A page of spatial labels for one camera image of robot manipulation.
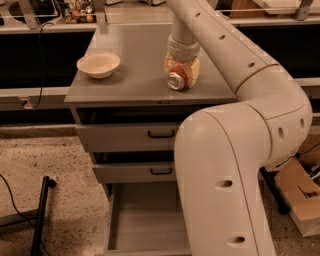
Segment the white ribbed gripper body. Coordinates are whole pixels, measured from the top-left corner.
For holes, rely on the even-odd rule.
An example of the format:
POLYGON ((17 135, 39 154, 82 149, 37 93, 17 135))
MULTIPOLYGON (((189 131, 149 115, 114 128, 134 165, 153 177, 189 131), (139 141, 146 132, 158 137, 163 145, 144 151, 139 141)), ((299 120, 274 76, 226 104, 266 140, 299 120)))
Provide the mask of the white ribbed gripper body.
POLYGON ((192 62, 198 56, 200 44, 198 42, 183 44, 176 41, 172 36, 169 36, 167 50, 175 61, 188 63, 192 62))

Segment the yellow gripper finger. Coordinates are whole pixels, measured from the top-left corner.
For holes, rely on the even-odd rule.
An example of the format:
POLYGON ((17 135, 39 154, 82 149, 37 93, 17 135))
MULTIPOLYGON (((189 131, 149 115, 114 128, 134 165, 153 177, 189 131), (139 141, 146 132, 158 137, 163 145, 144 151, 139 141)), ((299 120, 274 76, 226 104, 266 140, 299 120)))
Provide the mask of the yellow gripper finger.
POLYGON ((169 53, 167 53, 165 56, 164 72, 166 74, 179 72, 179 62, 174 60, 173 57, 169 53))
POLYGON ((195 59, 194 61, 185 65, 185 73, 187 75, 187 86, 192 88, 198 80, 200 70, 200 61, 195 59))

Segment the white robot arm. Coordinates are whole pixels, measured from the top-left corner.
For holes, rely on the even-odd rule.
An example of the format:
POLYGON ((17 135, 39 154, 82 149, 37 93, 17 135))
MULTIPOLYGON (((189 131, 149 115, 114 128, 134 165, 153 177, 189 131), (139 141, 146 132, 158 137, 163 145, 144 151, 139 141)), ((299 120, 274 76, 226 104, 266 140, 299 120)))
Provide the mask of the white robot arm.
POLYGON ((258 182, 305 141, 312 108, 300 85, 207 0, 167 0, 168 43, 186 62, 199 43, 237 100, 191 114, 174 163, 192 256, 276 256, 258 182))

